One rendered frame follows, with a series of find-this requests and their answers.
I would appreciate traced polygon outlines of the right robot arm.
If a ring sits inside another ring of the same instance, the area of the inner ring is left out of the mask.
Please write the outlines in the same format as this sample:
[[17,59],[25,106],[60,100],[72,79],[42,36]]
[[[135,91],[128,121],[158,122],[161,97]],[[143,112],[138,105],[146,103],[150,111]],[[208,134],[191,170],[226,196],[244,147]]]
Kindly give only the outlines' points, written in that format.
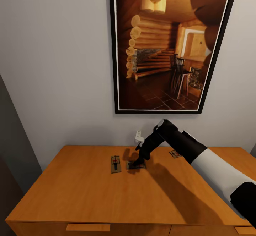
[[235,169],[217,154],[199,143],[187,131],[182,133],[169,120],[162,119],[146,139],[136,132],[135,150],[139,158],[133,166],[150,159],[150,153],[166,141],[202,176],[213,191],[242,219],[256,229],[256,181]]

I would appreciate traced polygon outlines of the mousetrap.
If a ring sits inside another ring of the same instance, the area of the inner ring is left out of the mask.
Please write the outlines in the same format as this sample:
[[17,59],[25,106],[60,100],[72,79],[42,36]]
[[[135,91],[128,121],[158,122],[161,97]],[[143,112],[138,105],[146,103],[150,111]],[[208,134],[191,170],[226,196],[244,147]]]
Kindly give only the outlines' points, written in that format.
[[146,162],[138,166],[133,166],[135,160],[126,161],[126,169],[146,169]]
[[111,173],[120,173],[121,172],[121,164],[120,164],[120,156],[114,155],[111,156]]
[[179,153],[177,153],[175,150],[169,152],[174,158],[182,157]]

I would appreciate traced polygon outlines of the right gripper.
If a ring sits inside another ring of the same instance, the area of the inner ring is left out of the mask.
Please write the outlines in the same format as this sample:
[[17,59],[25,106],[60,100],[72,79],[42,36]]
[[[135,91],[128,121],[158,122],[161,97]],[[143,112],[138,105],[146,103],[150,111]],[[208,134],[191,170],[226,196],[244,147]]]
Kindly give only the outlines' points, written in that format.
[[138,166],[143,164],[146,160],[150,159],[150,153],[157,148],[159,145],[155,145],[151,139],[150,135],[145,139],[144,143],[140,147],[139,144],[135,150],[139,150],[139,158],[133,163],[133,166]]

